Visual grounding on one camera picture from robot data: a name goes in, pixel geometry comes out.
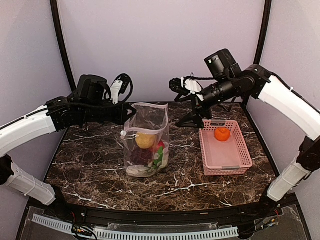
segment plastic basket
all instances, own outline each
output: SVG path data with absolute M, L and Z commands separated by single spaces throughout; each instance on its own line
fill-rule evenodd
M 199 130 L 204 175 L 222 176 L 244 174 L 252 167 L 252 160 L 240 130 L 234 120 L 203 120 L 204 129 Z M 230 130 L 227 141 L 215 138 L 216 128 Z

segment white wall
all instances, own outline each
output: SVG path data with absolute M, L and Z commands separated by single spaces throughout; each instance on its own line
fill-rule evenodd
M 112 83 L 125 72 L 134 83 L 130 101 L 173 101 L 169 80 L 211 77 L 204 59 L 224 48 L 249 66 L 264 8 L 264 0 L 58 2 L 76 81 L 95 74 Z
M 70 93 L 49 0 L 0 1 L 0 126 Z M 43 180 L 62 133 L 43 136 L 10 152 Z M 14 240 L 27 203 L 0 186 L 0 239 Z
M 320 4 L 314 0 L 272 2 L 261 65 L 277 73 L 309 102 L 320 108 Z M 282 172 L 293 160 L 304 133 L 272 107 L 251 99 L 249 111 Z M 295 191 L 312 239 L 320 239 L 320 172 Z

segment marble table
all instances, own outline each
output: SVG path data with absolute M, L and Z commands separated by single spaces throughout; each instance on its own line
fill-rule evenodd
M 215 106 L 212 116 L 239 123 L 253 161 L 243 175 L 205 176 L 198 129 L 175 126 L 191 105 L 170 103 L 170 163 L 162 172 L 150 178 L 126 176 L 123 126 L 89 123 L 69 128 L 46 182 L 61 187 L 69 203 L 115 210 L 191 211 L 257 202 L 276 177 L 240 104 L 225 106 L 230 104 L 231 112 Z

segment clear plastic bag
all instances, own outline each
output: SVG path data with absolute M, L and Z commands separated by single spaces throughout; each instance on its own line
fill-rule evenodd
M 169 164 L 168 105 L 134 103 L 132 107 L 136 115 L 121 133 L 126 174 L 151 177 Z

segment yellow ball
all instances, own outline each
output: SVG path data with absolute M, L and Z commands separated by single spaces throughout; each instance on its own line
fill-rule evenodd
M 156 135 L 145 134 L 141 132 L 136 133 L 135 142 L 141 149 L 151 148 L 156 141 Z

